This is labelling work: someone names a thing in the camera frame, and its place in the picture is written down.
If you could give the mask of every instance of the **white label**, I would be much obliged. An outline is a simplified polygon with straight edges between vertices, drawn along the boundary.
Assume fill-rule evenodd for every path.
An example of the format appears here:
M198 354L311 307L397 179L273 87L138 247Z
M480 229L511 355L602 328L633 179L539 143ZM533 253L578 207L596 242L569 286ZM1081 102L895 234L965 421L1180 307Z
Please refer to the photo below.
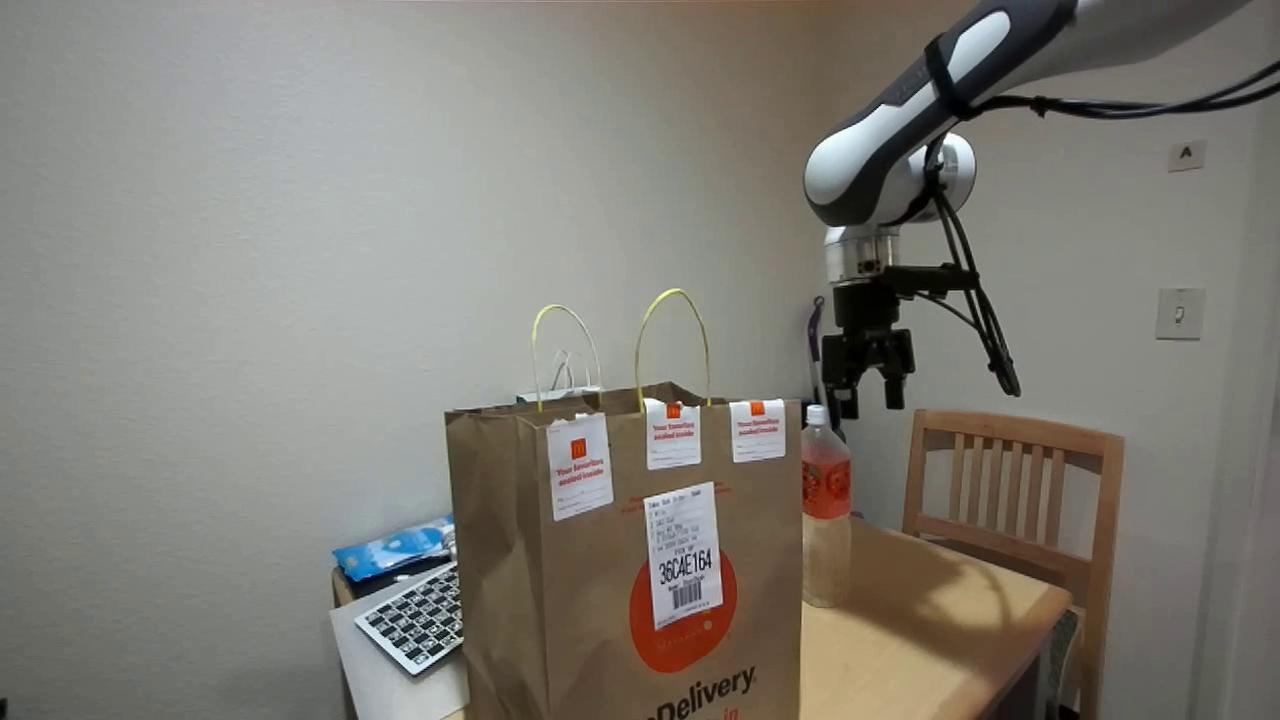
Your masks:
M652 627L726 604L715 485L645 495Z
M757 463L787 458L787 406L784 402L735 402L734 421L734 461Z
M614 506L608 423L605 417L557 421L550 428L554 519Z
M688 470L705 461L705 414L684 406L645 402L650 470Z

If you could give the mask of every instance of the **bottle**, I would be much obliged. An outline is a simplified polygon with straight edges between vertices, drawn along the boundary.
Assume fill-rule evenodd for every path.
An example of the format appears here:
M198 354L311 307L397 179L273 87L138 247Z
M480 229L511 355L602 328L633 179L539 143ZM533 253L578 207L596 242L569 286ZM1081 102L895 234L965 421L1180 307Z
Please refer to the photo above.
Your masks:
M829 407L808 406L801 433L805 494L805 604L840 604L854 546L854 454L829 428Z

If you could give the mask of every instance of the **white wall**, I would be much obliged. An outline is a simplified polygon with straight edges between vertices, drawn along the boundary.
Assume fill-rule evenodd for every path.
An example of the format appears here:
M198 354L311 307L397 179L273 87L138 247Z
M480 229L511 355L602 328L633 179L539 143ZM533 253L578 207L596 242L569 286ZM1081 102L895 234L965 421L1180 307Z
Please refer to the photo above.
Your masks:
M338 716L328 549L450 508L439 414L529 387L544 300L630 384L684 286L722 393L805 387L814 37L798 5L0 5L12 716Z
M906 64L922 49L910 41L928 41L950 15L958 5L854 10L846 96L885 86L885 64ZM1164 62L1036 92L1198 96L1275 62L1275 25L1275 5L1260 0ZM1233 599L1250 598L1236 588L1233 599L1215 599L1207 579L1241 585L1250 566L1227 561L1233 540L1215 540L1215 516L1227 516L1222 506L1250 508L1250 495L1260 495L1264 441L1241 441L1241 428L1264 435L1274 393L1260 387L1275 384L1270 366L1275 264L1274 253L1258 258L1275 246L1270 169L1280 143L1275 115L1260 107L1153 125L994 115L970 136L984 169L965 219L1011 338L1025 395L995 393L960 326L913 307L926 366L913 406L1061 417L1129 435L1103 716L1241 716L1223 714L1233 694L1260 684L1223 688L1223 678L1250 665L1250 654L1222 649L1223 660L1241 660L1233 668L1201 654L1241 617ZM1171 177L1164 151L1176 140L1207 140L1207 169ZM913 258L941 247L937 229L913 229L906 242ZM1157 291L1186 286L1207 290L1204 342L1161 346ZM895 524L906 417L856 423L856 458L865 508ZM1222 617L1207 640L1201 640L1204 613Z

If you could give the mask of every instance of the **light switch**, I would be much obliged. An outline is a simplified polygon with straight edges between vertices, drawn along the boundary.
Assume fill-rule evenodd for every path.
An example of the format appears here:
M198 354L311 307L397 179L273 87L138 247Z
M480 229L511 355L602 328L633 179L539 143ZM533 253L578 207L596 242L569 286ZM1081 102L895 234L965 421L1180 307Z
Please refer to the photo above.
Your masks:
M1201 342L1204 290L1161 290L1157 342Z

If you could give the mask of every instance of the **keyboard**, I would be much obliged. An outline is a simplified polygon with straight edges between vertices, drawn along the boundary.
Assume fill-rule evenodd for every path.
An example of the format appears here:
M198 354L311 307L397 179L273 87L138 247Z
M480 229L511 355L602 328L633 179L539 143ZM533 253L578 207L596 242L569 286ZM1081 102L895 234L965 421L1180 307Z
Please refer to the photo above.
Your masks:
M423 678L463 646L458 561L397 588L397 598L362 613L358 627L409 678Z

